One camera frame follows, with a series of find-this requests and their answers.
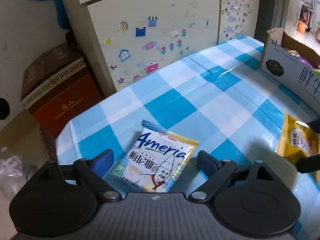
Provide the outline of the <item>yellow waffle snack bag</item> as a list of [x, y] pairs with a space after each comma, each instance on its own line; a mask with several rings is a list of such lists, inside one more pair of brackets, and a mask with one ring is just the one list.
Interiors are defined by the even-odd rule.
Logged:
[[299, 159], [319, 154], [319, 135], [286, 109], [276, 154], [295, 165]]

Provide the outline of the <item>cardboard box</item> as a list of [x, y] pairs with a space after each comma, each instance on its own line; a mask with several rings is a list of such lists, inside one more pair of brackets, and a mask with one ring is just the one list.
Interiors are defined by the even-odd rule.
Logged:
[[296, 50], [314, 69], [319, 69], [319, 55], [289, 37], [282, 28], [266, 32], [260, 69], [292, 90], [316, 113], [319, 113], [319, 76], [288, 51]]

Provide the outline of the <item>white America snack bag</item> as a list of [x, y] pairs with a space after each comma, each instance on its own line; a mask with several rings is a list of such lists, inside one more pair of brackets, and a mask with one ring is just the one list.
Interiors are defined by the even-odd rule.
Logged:
[[142, 121], [134, 145], [108, 175], [140, 191], [167, 193], [185, 169], [199, 142]]

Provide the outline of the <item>green snack bag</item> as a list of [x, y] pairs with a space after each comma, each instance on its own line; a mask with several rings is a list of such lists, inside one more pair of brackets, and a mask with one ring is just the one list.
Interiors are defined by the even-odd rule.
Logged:
[[320, 69], [313, 69], [314, 73], [316, 73], [318, 76], [320, 76]]

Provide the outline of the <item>purple snack bag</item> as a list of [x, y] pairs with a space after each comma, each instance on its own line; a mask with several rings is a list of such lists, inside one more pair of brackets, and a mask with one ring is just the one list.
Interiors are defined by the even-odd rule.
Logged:
[[312, 68], [312, 69], [314, 68], [314, 67], [312, 66], [312, 64], [310, 64], [310, 62], [309, 62], [307, 59], [305, 59], [304, 57], [302, 57], [298, 51], [296, 51], [296, 50], [289, 50], [288, 52], [289, 52], [292, 56], [296, 57], [300, 62], [302, 62], [302, 63], [304, 63], [306, 66], [308, 66], [309, 68]]

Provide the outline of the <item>blue checkered tablecloth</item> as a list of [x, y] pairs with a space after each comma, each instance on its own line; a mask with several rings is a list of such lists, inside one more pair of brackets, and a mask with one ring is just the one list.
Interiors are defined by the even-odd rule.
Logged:
[[318, 115], [296, 94], [260, 70], [263, 43], [249, 36], [184, 57], [109, 96], [73, 118], [56, 140], [60, 164], [91, 159], [106, 149], [120, 159], [142, 121], [199, 142], [217, 159], [240, 165], [263, 160], [301, 205], [293, 231], [319, 235], [319, 186], [276, 154], [285, 112], [310, 122]]

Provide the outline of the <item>clear plastic bag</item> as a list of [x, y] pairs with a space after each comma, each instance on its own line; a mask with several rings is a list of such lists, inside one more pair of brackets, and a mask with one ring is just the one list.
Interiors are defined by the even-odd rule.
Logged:
[[37, 166], [26, 163], [22, 155], [6, 146], [1, 148], [1, 192], [12, 200], [25, 183], [36, 173]]

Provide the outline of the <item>red brown gift box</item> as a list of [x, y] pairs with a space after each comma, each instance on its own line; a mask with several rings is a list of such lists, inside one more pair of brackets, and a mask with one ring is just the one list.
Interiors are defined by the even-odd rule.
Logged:
[[41, 54], [24, 71], [21, 104], [53, 137], [102, 99], [91, 67], [66, 43]]

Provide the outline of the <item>cream sticker cabinet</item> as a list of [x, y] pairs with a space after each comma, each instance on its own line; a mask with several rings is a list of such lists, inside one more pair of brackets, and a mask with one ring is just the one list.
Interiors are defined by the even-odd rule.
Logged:
[[62, 0], [105, 96], [208, 47], [253, 36], [260, 0]]

